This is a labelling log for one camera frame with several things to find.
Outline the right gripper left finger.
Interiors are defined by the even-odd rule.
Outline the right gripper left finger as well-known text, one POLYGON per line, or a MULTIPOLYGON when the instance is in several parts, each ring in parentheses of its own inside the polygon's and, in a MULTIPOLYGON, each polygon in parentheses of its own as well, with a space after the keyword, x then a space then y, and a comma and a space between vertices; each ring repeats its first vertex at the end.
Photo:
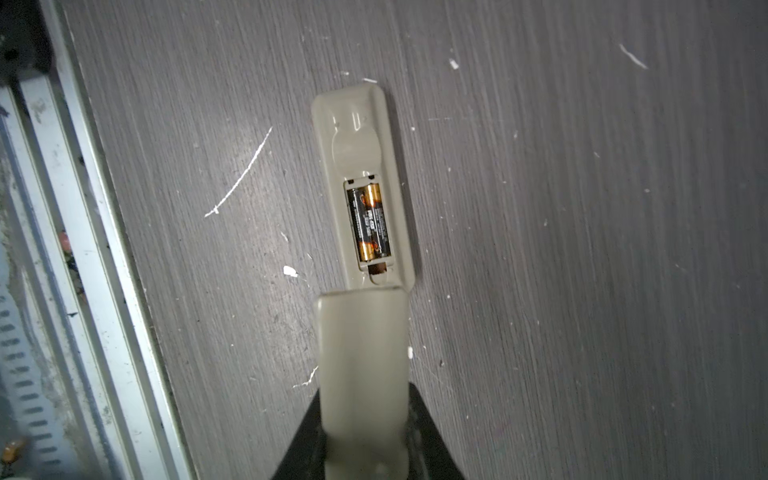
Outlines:
POLYGON ((310 405, 279 463, 272 480, 323 480, 326 434, 322 427, 320 391, 310 405))

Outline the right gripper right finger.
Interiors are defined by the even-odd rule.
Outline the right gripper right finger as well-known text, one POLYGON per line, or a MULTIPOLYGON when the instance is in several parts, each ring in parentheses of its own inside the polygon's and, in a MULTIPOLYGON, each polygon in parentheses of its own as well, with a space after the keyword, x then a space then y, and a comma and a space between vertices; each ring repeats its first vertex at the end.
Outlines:
POLYGON ((417 386, 409 384, 406 446, 409 479, 464 479, 417 386))

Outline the remote battery cover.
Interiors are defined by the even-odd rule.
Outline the remote battery cover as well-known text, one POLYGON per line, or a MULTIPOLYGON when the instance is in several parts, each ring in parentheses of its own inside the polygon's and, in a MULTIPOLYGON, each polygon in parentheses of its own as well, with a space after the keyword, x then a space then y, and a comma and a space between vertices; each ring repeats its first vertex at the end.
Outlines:
POLYGON ((328 293, 316 301, 315 314, 326 477, 407 478, 407 292, 328 293))

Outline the black gold battery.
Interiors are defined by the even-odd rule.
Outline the black gold battery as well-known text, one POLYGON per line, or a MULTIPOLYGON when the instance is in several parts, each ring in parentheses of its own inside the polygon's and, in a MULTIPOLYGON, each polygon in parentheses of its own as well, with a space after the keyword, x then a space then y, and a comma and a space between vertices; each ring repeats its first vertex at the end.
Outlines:
POLYGON ((369 207, 365 203, 365 194, 360 188, 350 189, 347 191, 347 197, 358 245, 359 261, 372 261, 376 258, 376 249, 372 239, 369 207))
POLYGON ((371 259, 386 258, 392 253, 384 214, 383 200, 377 183, 370 183, 363 189, 362 201, 366 208, 365 233, 367 250, 371 259))

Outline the white remote control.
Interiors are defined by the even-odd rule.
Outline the white remote control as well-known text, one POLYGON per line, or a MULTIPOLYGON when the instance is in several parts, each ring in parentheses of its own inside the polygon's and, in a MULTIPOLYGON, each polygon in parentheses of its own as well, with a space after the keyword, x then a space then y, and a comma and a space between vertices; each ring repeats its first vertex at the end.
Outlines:
POLYGON ((363 83, 318 95, 311 117, 346 286, 411 291, 415 266, 384 91, 363 83), (347 191, 380 187, 391 255, 360 262, 347 191))

